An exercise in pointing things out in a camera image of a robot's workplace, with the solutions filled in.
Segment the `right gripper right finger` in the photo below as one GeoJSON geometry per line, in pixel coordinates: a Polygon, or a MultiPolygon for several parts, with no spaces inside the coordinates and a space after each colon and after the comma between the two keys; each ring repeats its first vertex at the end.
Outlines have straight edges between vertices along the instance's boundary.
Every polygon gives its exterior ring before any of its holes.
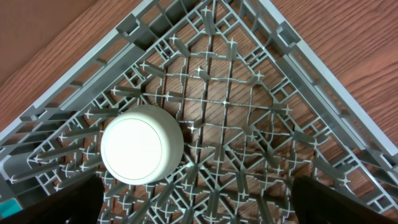
{"type": "Polygon", "coordinates": [[[308,176],[294,179],[292,204],[299,223],[394,224],[396,222],[308,176]]]}

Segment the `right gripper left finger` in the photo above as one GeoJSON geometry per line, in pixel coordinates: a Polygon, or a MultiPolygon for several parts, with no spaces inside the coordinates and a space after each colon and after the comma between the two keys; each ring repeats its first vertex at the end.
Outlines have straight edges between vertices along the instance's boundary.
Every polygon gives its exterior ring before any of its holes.
{"type": "Polygon", "coordinates": [[[93,174],[3,218],[1,224],[96,223],[102,208],[103,195],[103,182],[93,174]]]}

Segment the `grey bowl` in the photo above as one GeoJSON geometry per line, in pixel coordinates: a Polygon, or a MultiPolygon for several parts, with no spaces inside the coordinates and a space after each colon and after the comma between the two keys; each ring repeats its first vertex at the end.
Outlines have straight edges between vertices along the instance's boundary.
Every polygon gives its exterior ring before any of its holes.
{"type": "Polygon", "coordinates": [[[107,171],[129,185],[163,179],[180,164],[182,130],[166,110],[139,105],[114,118],[101,138],[101,158],[107,171]]]}

